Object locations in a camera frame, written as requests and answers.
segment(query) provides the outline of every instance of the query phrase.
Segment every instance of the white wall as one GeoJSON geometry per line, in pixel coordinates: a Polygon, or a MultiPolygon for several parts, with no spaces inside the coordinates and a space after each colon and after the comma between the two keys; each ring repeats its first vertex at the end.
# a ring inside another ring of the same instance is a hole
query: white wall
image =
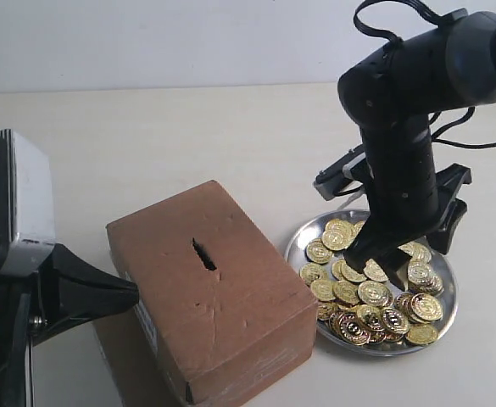
{"type": "MultiPolygon", "coordinates": [[[[335,81],[382,44],[353,27],[360,1],[0,0],[0,92],[335,81]]],[[[402,36],[429,27],[395,3],[363,15],[402,36]]]]}

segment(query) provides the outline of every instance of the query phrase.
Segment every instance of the round metal dish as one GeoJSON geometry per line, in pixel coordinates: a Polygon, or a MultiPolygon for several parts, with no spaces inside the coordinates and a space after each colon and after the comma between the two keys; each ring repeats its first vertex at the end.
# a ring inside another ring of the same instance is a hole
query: round metal dish
{"type": "MultiPolygon", "coordinates": [[[[287,249],[285,252],[285,258],[287,262],[295,269],[295,271],[299,271],[300,268],[308,263],[308,259],[306,258],[304,250],[309,242],[320,237],[323,231],[325,230],[325,224],[331,219],[342,219],[347,220],[351,223],[356,223],[361,220],[366,220],[368,218],[369,212],[366,210],[358,210],[358,209],[345,209],[339,211],[333,211],[317,218],[311,220],[306,225],[302,226],[298,231],[294,234],[291,242],[287,245],[287,249]]],[[[437,298],[440,300],[443,306],[443,318],[434,323],[434,327],[438,329],[439,336],[438,340],[447,332],[447,330],[451,327],[454,321],[454,316],[457,312],[457,283],[454,279],[453,271],[451,271],[451,267],[449,266],[446,259],[438,252],[432,250],[426,239],[419,239],[419,243],[425,245],[432,254],[431,266],[434,270],[442,277],[443,280],[443,293],[441,293],[437,298]]],[[[341,252],[336,252],[334,254],[333,259],[325,265],[326,270],[332,280],[334,277],[331,273],[332,263],[337,261],[342,257],[341,252]]],[[[393,292],[393,296],[396,297],[401,293],[401,291],[396,288],[393,284],[387,283],[387,286],[393,292]]],[[[422,350],[425,347],[422,346],[414,346],[407,343],[405,340],[402,340],[398,343],[382,343],[379,345],[364,345],[364,346],[355,346],[350,343],[347,343],[336,337],[331,330],[326,326],[325,323],[318,321],[317,322],[317,330],[318,332],[327,337],[335,344],[351,349],[355,352],[359,352],[362,354],[370,354],[374,356],[396,356],[399,354],[409,354],[412,352],[416,352],[418,350],[422,350]]]]}

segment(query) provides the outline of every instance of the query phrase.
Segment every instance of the white table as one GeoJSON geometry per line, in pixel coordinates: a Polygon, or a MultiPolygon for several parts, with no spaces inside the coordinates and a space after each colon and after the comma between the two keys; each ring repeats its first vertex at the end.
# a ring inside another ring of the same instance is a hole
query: white table
{"type": "MultiPolygon", "coordinates": [[[[4,127],[49,155],[59,241],[110,273],[108,222],[208,179],[282,251],[299,225],[340,204],[311,182],[359,143],[335,84],[4,94],[4,127]]],[[[496,141],[496,105],[445,137],[496,141]]],[[[434,150],[439,169],[459,162],[474,178],[460,192],[470,209],[449,256],[460,289],[449,333],[385,360],[319,337],[307,363],[248,406],[496,405],[496,149],[434,150]]],[[[35,359],[37,407],[120,406],[91,325],[42,344],[35,359]]]]}

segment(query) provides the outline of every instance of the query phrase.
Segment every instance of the stack of coins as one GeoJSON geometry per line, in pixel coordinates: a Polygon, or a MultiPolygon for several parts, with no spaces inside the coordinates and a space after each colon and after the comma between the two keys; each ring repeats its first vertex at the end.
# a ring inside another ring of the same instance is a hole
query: stack of coins
{"type": "Polygon", "coordinates": [[[443,307],[436,298],[443,291],[443,281],[430,266],[430,250],[417,242],[400,247],[412,258],[408,265],[411,293],[393,299],[387,275],[376,261],[369,260],[359,273],[341,257],[340,252],[363,225],[364,221],[330,220],[321,237],[306,247],[310,262],[299,274],[319,300],[318,320],[356,346],[375,347],[403,340],[412,345],[435,342],[438,331],[432,323],[443,317],[443,307]]]}

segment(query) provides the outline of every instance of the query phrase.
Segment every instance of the black cable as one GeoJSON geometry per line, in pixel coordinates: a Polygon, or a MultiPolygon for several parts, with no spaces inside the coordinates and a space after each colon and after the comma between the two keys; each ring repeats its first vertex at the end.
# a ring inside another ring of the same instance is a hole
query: black cable
{"type": "Polygon", "coordinates": [[[341,191],[339,193],[334,194],[334,196],[337,198],[345,197],[346,195],[351,195],[352,193],[356,193],[356,192],[360,191],[361,188],[362,188],[362,186],[348,189],[347,191],[341,191]]]}
{"type": "Polygon", "coordinates": [[[473,107],[468,108],[465,115],[462,116],[460,119],[452,121],[451,123],[448,123],[447,125],[443,125],[439,129],[434,131],[434,133],[432,133],[432,141],[434,142],[438,137],[440,137],[444,132],[451,129],[452,127],[466,123],[469,119],[471,119],[471,117],[474,115],[475,112],[476,112],[476,108],[473,108],[473,107]]]}
{"type": "Polygon", "coordinates": [[[467,148],[469,150],[483,150],[485,148],[495,148],[496,142],[488,142],[487,144],[463,144],[462,142],[452,142],[451,140],[434,140],[433,142],[439,142],[440,144],[445,144],[451,147],[467,148]]]}
{"type": "Polygon", "coordinates": [[[443,23],[443,18],[441,15],[434,13],[430,10],[426,4],[421,2],[420,0],[364,0],[360,4],[360,6],[355,10],[355,14],[353,16],[353,24],[363,34],[366,36],[374,36],[378,38],[386,38],[393,44],[398,44],[402,42],[402,39],[389,30],[380,30],[377,28],[370,27],[366,25],[359,19],[359,13],[363,9],[370,7],[373,4],[384,3],[384,2],[393,2],[393,3],[401,3],[407,6],[412,7],[425,21],[434,24],[441,25],[443,23]]]}
{"type": "Polygon", "coordinates": [[[441,115],[442,115],[442,112],[435,112],[432,115],[432,117],[429,119],[428,124],[433,125],[436,122],[437,118],[440,117],[441,115]]]}

